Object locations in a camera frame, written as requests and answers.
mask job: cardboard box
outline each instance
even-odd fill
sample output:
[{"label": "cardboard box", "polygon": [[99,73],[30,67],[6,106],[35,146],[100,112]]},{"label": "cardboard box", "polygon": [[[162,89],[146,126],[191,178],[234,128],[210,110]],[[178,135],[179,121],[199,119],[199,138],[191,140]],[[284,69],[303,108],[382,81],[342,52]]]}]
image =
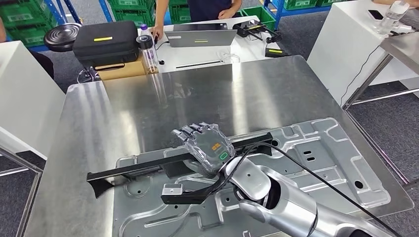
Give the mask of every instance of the cardboard box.
[{"label": "cardboard box", "polygon": [[139,56],[134,62],[100,66],[96,67],[95,70],[102,80],[142,76],[146,74],[146,71],[141,59],[142,56]]}]

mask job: water bottle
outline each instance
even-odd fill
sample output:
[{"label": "water bottle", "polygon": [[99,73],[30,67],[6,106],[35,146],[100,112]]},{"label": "water bottle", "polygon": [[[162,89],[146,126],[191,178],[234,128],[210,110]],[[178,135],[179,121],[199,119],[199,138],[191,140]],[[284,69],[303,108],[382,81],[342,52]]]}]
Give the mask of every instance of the water bottle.
[{"label": "water bottle", "polygon": [[157,53],[153,47],[153,38],[149,35],[140,35],[136,41],[138,47],[141,49],[142,61],[146,67],[147,74],[158,73]]},{"label": "water bottle", "polygon": [[396,23],[409,9],[409,6],[410,5],[403,0],[393,2],[378,26],[378,33],[381,35],[390,33],[391,29],[393,29]]}]

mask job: stool seat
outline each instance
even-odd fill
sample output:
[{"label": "stool seat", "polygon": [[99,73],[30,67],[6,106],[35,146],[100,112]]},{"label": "stool seat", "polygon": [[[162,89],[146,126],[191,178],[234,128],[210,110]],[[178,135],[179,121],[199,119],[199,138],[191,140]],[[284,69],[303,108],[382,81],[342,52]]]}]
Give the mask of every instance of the stool seat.
[{"label": "stool seat", "polygon": [[43,37],[45,46],[54,52],[73,50],[73,44],[82,25],[79,23],[65,23],[49,30]]}]

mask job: smartphone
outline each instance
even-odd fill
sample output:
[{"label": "smartphone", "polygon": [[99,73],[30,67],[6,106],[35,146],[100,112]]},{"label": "smartphone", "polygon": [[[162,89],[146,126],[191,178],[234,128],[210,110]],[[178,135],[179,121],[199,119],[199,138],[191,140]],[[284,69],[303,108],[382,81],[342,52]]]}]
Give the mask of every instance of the smartphone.
[{"label": "smartphone", "polygon": [[381,13],[377,10],[368,10],[368,13],[370,17],[372,17],[375,20],[382,20],[384,17],[381,15]]}]

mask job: green sticker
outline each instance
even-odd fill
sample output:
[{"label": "green sticker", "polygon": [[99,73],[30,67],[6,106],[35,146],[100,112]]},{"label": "green sticker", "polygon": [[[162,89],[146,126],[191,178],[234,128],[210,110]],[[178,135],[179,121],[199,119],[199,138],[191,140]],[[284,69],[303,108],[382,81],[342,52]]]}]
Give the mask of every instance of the green sticker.
[{"label": "green sticker", "polygon": [[227,154],[226,152],[223,152],[223,153],[220,155],[220,159],[225,159],[225,158],[227,158],[227,156],[228,156],[228,154]]}]

